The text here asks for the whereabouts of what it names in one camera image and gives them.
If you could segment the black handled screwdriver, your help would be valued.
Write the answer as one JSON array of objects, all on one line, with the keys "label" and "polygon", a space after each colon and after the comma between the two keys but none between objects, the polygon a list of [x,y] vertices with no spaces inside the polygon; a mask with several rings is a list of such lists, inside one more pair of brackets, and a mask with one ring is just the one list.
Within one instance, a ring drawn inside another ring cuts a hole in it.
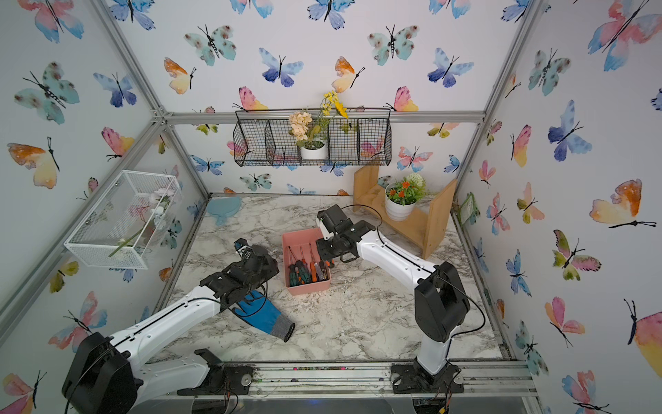
[{"label": "black handled screwdriver", "polygon": [[288,247],[291,264],[289,265],[289,278],[290,278],[290,287],[295,287],[300,284],[300,276],[297,266],[297,259],[291,250],[291,247]]}]

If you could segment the clear handled screwdriver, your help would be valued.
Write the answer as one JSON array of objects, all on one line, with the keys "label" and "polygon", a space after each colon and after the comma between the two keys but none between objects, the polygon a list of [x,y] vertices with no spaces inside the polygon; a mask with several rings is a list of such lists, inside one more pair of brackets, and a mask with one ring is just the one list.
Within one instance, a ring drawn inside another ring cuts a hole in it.
[{"label": "clear handled screwdriver", "polygon": [[313,247],[310,247],[310,249],[311,249],[311,256],[314,262],[315,277],[317,277],[317,281],[329,280],[329,272],[327,270],[325,262],[323,262],[319,258],[317,251]]}]

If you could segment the green black screwdriver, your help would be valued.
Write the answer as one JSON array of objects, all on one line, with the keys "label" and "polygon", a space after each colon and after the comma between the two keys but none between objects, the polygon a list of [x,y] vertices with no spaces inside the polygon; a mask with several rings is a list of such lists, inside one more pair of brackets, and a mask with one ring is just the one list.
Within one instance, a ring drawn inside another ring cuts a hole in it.
[{"label": "green black screwdriver", "polygon": [[303,248],[300,248],[300,258],[297,259],[297,266],[298,266],[299,276],[301,279],[300,284],[301,285],[310,284],[311,283],[310,268],[303,254]]}]

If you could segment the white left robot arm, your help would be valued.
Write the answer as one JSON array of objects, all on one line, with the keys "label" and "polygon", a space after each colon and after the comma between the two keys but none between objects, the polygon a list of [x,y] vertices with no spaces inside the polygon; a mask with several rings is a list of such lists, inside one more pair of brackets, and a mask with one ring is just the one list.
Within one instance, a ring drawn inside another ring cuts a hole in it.
[{"label": "white left robot arm", "polygon": [[240,238],[240,258],[215,272],[183,298],[153,316],[110,336],[82,341],[62,386],[67,411],[128,413],[167,393],[195,393],[204,384],[226,385],[221,360],[206,348],[176,361],[147,363],[163,348],[207,319],[229,311],[279,273],[276,259]]}]

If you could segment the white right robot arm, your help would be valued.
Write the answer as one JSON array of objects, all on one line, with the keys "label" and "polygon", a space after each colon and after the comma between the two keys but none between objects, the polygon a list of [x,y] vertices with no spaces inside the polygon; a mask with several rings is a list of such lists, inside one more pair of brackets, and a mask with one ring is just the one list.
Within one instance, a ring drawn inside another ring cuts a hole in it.
[{"label": "white right robot arm", "polygon": [[322,238],[315,244],[322,260],[349,262],[346,256],[351,255],[380,267],[413,292],[415,321],[422,331],[417,363],[430,375],[442,372],[452,338],[471,310],[455,266],[412,255],[382,236],[378,227],[364,220],[353,222],[339,205],[319,211],[317,224]]}]

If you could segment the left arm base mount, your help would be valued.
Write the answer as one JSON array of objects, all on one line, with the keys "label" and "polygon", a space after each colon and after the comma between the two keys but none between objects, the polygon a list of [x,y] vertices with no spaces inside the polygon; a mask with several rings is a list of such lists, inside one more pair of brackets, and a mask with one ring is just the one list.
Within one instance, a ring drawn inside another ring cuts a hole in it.
[{"label": "left arm base mount", "polygon": [[222,362],[208,348],[200,348],[194,351],[196,356],[205,360],[209,372],[203,378],[200,385],[184,388],[177,391],[179,396],[203,396],[203,395],[248,395],[253,382],[255,368],[246,365],[233,365]]}]

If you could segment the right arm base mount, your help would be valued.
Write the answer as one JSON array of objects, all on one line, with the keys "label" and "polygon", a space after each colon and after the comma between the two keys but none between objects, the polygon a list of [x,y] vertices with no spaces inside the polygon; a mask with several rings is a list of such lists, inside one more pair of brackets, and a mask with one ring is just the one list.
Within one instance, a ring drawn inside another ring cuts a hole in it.
[{"label": "right arm base mount", "polygon": [[465,388],[458,383],[461,370],[447,362],[438,374],[428,373],[417,361],[391,365],[393,393],[419,394],[463,393]]}]

